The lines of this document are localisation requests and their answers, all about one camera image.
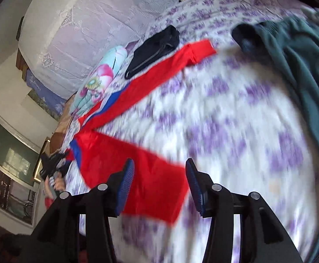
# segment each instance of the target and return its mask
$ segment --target purple floral bedspread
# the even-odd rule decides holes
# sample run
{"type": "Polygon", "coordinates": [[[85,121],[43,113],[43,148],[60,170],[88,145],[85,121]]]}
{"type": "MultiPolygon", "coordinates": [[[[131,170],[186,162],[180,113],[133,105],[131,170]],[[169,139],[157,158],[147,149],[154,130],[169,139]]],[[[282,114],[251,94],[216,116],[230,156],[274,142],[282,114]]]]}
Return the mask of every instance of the purple floral bedspread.
{"type": "MultiPolygon", "coordinates": [[[[192,157],[199,170],[231,192],[258,191],[291,236],[303,259],[319,228],[319,154],[280,75],[268,61],[244,55],[231,37],[239,23],[301,15],[296,0],[185,0],[148,28],[134,49],[169,24],[181,45],[209,38],[216,56],[185,68],[101,132],[144,147],[169,161],[192,157]]],[[[105,94],[126,85],[132,53],[105,94]]],[[[63,148],[79,130],[73,122],[63,148]]],[[[67,190],[89,190],[72,163],[67,190]]],[[[196,212],[190,193],[174,226],[135,216],[110,219],[122,262],[202,261],[210,219],[196,212]]],[[[85,233],[85,217],[81,217],[85,233]]],[[[238,262],[240,221],[234,222],[232,262],[238,262]]]]}

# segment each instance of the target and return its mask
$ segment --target person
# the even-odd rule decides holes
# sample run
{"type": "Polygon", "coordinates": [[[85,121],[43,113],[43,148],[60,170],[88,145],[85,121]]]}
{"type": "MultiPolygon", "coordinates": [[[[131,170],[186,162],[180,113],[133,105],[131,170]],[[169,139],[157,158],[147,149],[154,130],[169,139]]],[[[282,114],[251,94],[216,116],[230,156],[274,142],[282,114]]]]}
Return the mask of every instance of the person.
{"type": "MultiPolygon", "coordinates": [[[[49,184],[49,177],[46,177],[45,183],[44,183],[44,191],[45,191],[45,206],[46,209],[48,209],[52,203],[54,202],[54,196],[51,191],[51,187],[49,184]]],[[[54,184],[54,190],[59,192],[64,192],[66,190],[66,183],[62,177],[61,172],[58,172],[57,178],[55,179],[54,184]]]]}
{"type": "MultiPolygon", "coordinates": [[[[55,179],[54,190],[64,192],[66,190],[66,183],[62,177],[61,172],[58,172],[57,178],[55,179]]],[[[45,191],[45,206],[48,209],[52,203],[54,202],[54,197],[52,195],[51,187],[49,184],[49,177],[46,177],[44,183],[44,191],[45,191]]],[[[86,253],[86,237],[79,234],[79,262],[80,263],[87,263],[88,256],[86,253]]]]}
{"type": "Polygon", "coordinates": [[[0,236],[0,263],[16,263],[29,236],[25,234],[3,234],[0,236]]]}

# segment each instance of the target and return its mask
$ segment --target red sleeve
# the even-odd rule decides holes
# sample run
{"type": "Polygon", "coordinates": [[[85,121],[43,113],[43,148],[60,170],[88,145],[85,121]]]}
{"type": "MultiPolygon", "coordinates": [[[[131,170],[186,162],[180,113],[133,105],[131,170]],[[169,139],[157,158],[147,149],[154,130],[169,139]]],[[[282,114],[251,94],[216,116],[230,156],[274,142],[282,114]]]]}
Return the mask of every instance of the red sleeve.
{"type": "Polygon", "coordinates": [[[46,207],[46,209],[48,209],[52,205],[53,202],[54,202],[53,199],[50,199],[50,198],[46,197],[45,198],[45,207],[46,207]]]}
{"type": "Polygon", "coordinates": [[[195,65],[201,62],[206,57],[217,53],[217,51],[212,47],[211,42],[208,39],[205,39],[203,41],[197,41],[194,43],[189,43],[188,45],[191,47],[193,57],[191,60],[192,64],[189,65],[195,65]]]}
{"type": "MultiPolygon", "coordinates": [[[[127,111],[142,98],[150,94],[152,90],[168,81],[186,66],[197,64],[202,59],[216,53],[208,39],[184,45],[174,55],[156,64],[145,74],[132,80],[123,91],[117,93],[119,96],[114,97],[116,100],[111,107],[102,114],[93,115],[92,119],[81,128],[81,131],[86,132],[105,125],[127,111]]],[[[86,118],[97,111],[98,108],[100,108],[100,102],[89,113],[79,118],[80,124],[83,124],[86,118]]]]}
{"type": "Polygon", "coordinates": [[[183,165],[167,162],[145,149],[96,131],[77,133],[74,137],[82,152],[80,173],[88,187],[106,183],[131,158],[135,171],[124,214],[169,224],[176,222],[189,189],[183,165]]]}
{"type": "Polygon", "coordinates": [[[86,250],[79,252],[79,263],[88,263],[88,253],[86,250]]]}

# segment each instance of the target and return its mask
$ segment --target white lace cover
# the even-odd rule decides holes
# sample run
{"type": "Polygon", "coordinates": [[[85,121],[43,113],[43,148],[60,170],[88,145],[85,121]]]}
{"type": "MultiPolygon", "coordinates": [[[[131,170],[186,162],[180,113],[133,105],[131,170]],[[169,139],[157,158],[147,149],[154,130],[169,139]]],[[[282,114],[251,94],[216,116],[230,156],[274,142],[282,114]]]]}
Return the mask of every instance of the white lace cover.
{"type": "MultiPolygon", "coordinates": [[[[209,38],[216,56],[185,68],[141,102],[99,130],[144,147],[168,161],[192,157],[199,170],[231,192],[258,191],[291,236],[303,259],[319,228],[319,154],[299,110],[271,63],[242,54],[231,29],[300,15],[296,0],[185,0],[167,9],[135,46],[173,24],[181,45],[209,38]]],[[[120,74],[106,95],[128,81],[120,74]]],[[[79,130],[73,122],[68,147],[79,130]]],[[[66,176],[73,195],[87,192],[75,162],[66,176]]],[[[234,222],[232,262],[238,262],[240,224],[234,222]]],[[[210,219],[196,212],[190,193],[173,226],[144,217],[110,219],[117,258],[122,262],[200,263],[210,219]]],[[[81,217],[85,232],[85,217],[81,217]]]]}
{"type": "Polygon", "coordinates": [[[108,49],[138,40],[178,1],[33,0],[19,48],[34,75],[68,99],[108,49]]]}

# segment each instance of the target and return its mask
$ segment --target dark green sweater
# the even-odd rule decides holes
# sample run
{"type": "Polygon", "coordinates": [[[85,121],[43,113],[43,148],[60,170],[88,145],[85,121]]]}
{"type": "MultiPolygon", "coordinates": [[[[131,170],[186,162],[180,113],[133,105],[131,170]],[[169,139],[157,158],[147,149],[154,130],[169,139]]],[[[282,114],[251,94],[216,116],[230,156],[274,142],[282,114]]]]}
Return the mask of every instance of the dark green sweater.
{"type": "MultiPolygon", "coordinates": [[[[269,53],[319,146],[319,27],[288,17],[281,22],[238,25],[232,36],[244,52],[269,53]]],[[[318,252],[319,239],[310,259],[318,252]]]]}

